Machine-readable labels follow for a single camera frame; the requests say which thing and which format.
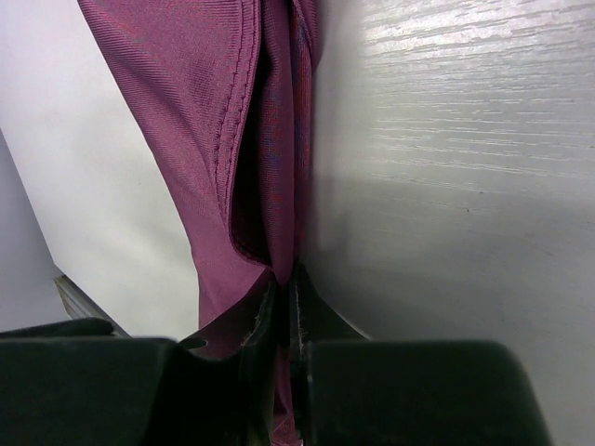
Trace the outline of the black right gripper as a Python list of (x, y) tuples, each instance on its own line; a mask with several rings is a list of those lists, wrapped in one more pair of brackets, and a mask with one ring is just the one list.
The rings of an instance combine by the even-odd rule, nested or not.
[(83, 318), (6, 331), (2, 332), (0, 337), (2, 340), (8, 340), (37, 337), (108, 336), (114, 333), (115, 328), (109, 321), (100, 318)]

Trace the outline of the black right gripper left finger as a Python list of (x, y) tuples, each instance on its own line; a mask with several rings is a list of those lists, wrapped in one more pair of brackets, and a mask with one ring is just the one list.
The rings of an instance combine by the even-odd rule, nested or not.
[(266, 445), (278, 286), (197, 333), (1, 339), (5, 445)]

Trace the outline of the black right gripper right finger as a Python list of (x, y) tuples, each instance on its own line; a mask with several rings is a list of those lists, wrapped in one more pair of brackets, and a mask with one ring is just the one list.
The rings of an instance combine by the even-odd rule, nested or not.
[(548, 445), (529, 378), (491, 341), (364, 338), (296, 265), (288, 288), (296, 424), (308, 445)]

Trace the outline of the purple cloth napkin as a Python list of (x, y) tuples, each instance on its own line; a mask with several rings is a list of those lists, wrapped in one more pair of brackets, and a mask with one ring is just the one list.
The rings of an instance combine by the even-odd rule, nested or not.
[(192, 249), (206, 327), (298, 261), (311, 184), (313, 1), (83, 1)]

